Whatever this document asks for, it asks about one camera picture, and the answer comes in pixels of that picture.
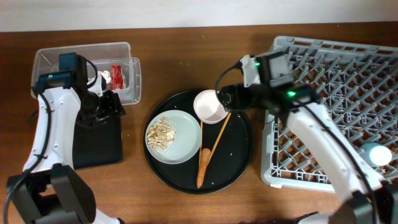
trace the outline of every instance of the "chopstick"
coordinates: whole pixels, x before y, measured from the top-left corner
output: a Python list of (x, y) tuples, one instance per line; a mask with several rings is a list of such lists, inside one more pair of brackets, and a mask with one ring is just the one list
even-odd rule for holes
[(202, 138), (200, 141), (200, 148), (199, 148), (199, 166), (200, 166), (200, 158), (201, 158), (201, 145), (203, 144), (203, 121), (200, 121), (200, 132), (201, 132)]
[(228, 115), (227, 115), (227, 117), (226, 117), (226, 119), (225, 119), (225, 121), (224, 121), (223, 127), (221, 128), (221, 131), (220, 131), (220, 133), (218, 134), (216, 143), (214, 143), (213, 149), (211, 150), (210, 159), (211, 159), (211, 157), (213, 156), (214, 151), (216, 151), (216, 148), (217, 148), (217, 145), (218, 145), (218, 141), (220, 140), (221, 135), (223, 135), (225, 126), (226, 126), (226, 124), (228, 123), (228, 120), (229, 120), (229, 117), (230, 117), (230, 116), (231, 116), (231, 112), (228, 113)]

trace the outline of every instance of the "white wall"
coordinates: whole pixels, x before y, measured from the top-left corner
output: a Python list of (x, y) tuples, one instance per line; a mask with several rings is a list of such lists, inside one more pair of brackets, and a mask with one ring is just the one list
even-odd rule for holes
[(0, 0), (0, 31), (398, 21), (397, 0)]

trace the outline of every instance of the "dish rack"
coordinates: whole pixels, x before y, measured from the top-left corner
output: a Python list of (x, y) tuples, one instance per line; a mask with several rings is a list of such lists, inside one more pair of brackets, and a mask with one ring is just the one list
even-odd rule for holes
[[(271, 50), (288, 55), (296, 82), (321, 96), (330, 116), (354, 148), (368, 142), (388, 147), (391, 162), (376, 168), (398, 177), (398, 49), (299, 37), (276, 37)], [(266, 113), (261, 178), (273, 187), (334, 192), (307, 147)]]

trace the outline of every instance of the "red snack package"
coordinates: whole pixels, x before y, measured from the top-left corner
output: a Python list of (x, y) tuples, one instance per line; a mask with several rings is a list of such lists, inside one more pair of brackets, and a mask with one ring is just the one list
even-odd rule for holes
[(111, 67), (111, 90), (123, 89), (122, 68), (120, 65), (112, 65)]

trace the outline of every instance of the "brown table surface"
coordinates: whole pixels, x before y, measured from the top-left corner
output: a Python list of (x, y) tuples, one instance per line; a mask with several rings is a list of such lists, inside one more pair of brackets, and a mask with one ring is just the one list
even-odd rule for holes
[[(34, 140), (36, 124), (27, 119), (37, 108), (29, 92), (36, 51), (125, 41), (141, 61), (142, 97), (137, 105), (125, 106), (124, 160), (77, 171), (93, 190), (99, 209), (126, 223), (264, 222), (332, 212), (338, 207), (333, 194), (275, 189), (262, 182), (263, 125), (254, 121), (253, 160), (233, 185), (217, 193), (190, 195), (171, 189), (144, 156), (145, 124), (160, 102), (189, 88), (214, 88), (222, 71), (244, 54), (268, 50), (278, 35), (398, 47), (398, 22), (0, 33), (1, 210), (7, 177), (21, 173)], [(239, 82), (239, 75), (230, 81)], [(22, 223), (13, 205), (9, 220)]]

